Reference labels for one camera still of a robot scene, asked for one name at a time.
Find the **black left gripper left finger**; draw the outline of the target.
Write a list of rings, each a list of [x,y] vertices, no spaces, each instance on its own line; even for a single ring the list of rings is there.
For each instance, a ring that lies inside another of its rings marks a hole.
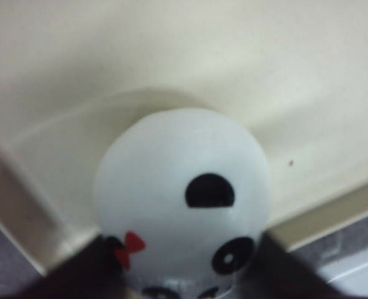
[[[29,285],[19,298],[128,298],[123,265],[114,255],[124,249],[115,237],[98,236],[77,254]]]

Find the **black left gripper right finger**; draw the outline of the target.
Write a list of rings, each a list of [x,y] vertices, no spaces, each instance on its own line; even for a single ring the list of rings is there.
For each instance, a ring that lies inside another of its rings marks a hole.
[[[239,276],[231,298],[342,298],[269,233],[259,242],[236,237],[221,246],[221,273]]]

